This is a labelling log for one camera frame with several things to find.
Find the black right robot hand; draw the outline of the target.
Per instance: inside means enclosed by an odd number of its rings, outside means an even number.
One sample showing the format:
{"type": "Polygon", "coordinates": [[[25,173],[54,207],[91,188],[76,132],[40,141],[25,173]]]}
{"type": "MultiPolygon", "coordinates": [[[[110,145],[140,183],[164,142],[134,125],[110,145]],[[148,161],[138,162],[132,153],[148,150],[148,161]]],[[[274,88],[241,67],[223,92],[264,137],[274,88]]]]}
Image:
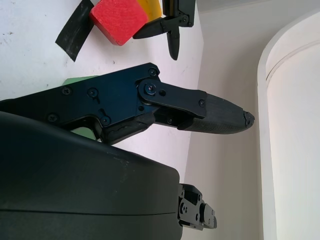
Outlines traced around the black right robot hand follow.
{"type": "Polygon", "coordinates": [[[145,63],[1,101],[1,239],[179,240],[217,227],[176,169],[115,145],[153,124],[227,135],[255,118],[159,73],[145,63]]]}

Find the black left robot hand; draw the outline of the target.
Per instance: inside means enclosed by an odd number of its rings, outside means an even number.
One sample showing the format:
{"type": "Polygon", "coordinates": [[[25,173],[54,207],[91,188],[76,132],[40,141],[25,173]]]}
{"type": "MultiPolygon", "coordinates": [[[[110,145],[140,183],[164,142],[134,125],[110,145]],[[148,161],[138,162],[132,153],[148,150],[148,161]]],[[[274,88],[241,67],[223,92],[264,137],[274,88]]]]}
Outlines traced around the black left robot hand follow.
{"type": "Polygon", "coordinates": [[[133,38],[146,39],[166,34],[169,54],[176,61],[180,50],[180,27],[193,27],[195,8],[196,0],[164,0],[162,10],[165,17],[146,23],[133,38]]]}

